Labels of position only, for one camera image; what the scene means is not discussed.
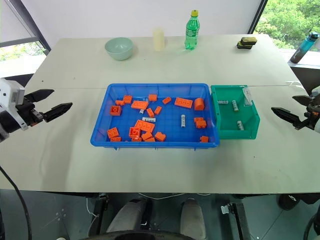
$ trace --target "white wall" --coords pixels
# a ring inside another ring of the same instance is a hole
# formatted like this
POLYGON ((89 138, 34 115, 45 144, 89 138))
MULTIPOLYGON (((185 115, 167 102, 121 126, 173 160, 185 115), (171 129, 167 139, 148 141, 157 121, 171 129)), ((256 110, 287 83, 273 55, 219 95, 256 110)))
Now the white wall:
POLYGON ((244 34, 261 0, 22 0, 49 45, 60 38, 182 36, 192 9, 200 34, 244 34))
POLYGON ((30 38, 27 30, 4 0, 0 0, 0 42, 30 38))

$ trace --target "green foliage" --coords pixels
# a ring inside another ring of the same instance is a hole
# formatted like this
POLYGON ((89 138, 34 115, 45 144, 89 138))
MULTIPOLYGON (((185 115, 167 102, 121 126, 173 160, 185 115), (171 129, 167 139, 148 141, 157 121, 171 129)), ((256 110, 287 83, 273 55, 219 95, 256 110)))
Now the green foliage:
POLYGON ((268 0, 255 28, 283 49, 297 49, 309 30, 320 33, 320 0, 268 0))
POLYGON ((44 54, 36 42, 5 46, 0 48, 0 61, 18 59, 22 56, 38 56, 44 54))

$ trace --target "person's leg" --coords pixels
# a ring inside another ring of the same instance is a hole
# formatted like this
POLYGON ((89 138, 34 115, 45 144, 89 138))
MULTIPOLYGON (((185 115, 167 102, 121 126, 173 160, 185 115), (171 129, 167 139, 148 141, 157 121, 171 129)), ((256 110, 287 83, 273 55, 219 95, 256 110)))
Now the person's leg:
POLYGON ((184 202, 180 219, 180 233, 195 240, 206 240, 207 232, 201 207, 193 198, 184 202))
POLYGON ((116 214, 106 232, 139 230, 145 207, 145 199, 133 199, 129 201, 116 214))

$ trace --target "bottle label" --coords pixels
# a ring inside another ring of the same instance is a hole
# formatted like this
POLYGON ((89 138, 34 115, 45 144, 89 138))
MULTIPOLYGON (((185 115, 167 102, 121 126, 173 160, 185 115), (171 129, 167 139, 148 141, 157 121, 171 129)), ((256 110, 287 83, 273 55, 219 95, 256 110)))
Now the bottle label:
POLYGON ((188 28, 185 29, 185 35, 188 37, 196 37, 198 35, 198 33, 199 33, 199 29, 197 29, 197 30, 191 30, 188 28))

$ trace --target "orange lego brick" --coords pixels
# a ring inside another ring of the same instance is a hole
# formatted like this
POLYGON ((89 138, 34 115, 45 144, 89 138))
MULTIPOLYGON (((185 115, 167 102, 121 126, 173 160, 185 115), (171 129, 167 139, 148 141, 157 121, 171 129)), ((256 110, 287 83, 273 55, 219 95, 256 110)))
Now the orange lego brick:
POLYGON ((133 101, 133 103, 131 104, 131 108, 133 109, 143 109, 146 110, 148 107, 149 102, 148 101, 133 101))
POLYGON ((192 100, 177 97, 175 99, 174 105, 190 109, 192 107, 192 103, 192 100))
POLYGON ((142 137, 143 141, 145 141, 149 138, 152 138, 152 134, 151 134, 151 132, 147 131, 146 133, 142 134, 141 137, 142 137))
POLYGON ((125 102, 123 100, 115 100, 115 105, 123 106, 125 105, 125 102))
POLYGON ((130 138, 138 138, 140 137, 140 128, 139 127, 130 127, 129 130, 129 137, 130 138))
POLYGON ((163 134, 162 132, 157 132, 155 135, 154 135, 154 138, 157 139, 158 141, 160 142, 163 142, 165 139, 166 139, 166 135, 163 134))
POLYGON ((207 143, 208 141, 209 141, 209 137, 208 136, 200 137, 200 143, 207 143))
POLYGON ((121 142, 121 137, 120 136, 114 136, 110 138, 110 142, 121 142))
POLYGON ((154 137, 150 137, 147 140, 144 140, 145 142, 155 142, 155 138, 154 137))
POLYGON ((141 137, 133 137, 131 138, 131 142, 141 142, 142 138, 141 137))
POLYGON ((205 120, 199 120, 195 122, 195 127, 197 129, 204 129, 207 127, 207 122, 205 120))
POLYGON ((205 102, 204 99, 199 97, 194 100, 194 110, 195 111, 203 111, 205 109, 205 102))
POLYGON ((204 121, 205 119, 203 117, 195 117, 193 120, 196 123, 197 121, 204 121))
POLYGON ((171 97, 166 97, 165 99, 162 100, 163 104, 168 104, 171 102, 171 97))
POLYGON ((157 94, 149 94, 149 102, 156 102, 157 94))
POLYGON ((151 122, 138 120, 138 121, 136 121, 135 127, 140 128, 142 131, 152 133, 152 131, 155 128, 155 125, 151 122))
POLYGON ((108 137, 110 139, 114 137, 119 137, 119 132, 116 127, 109 129, 106 133, 108 134, 108 137))
POLYGON ((154 113, 159 115, 159 113, 161 112, 162 107, 161 106, 157 106, 156 109, 154 110, 154 113))
POLYGON ((120 106, 111 106, 110 115, 120 116, 121 115, 121 107, 120 106))
POLYGON ((130 96, 130 95, 124 95, 123 96, 123 102, 125 104, 131 104, 131 101, 132 101, 132 96, 130 96))
POLYGON ((154 117, 155 117, 155 114, 154 114, 154 112, 152 111, 151 108, 148 108, 148 109, 146 110, 146 112, 148 113, 148 115, 149 115, 150 118, 154 118, 154 117))

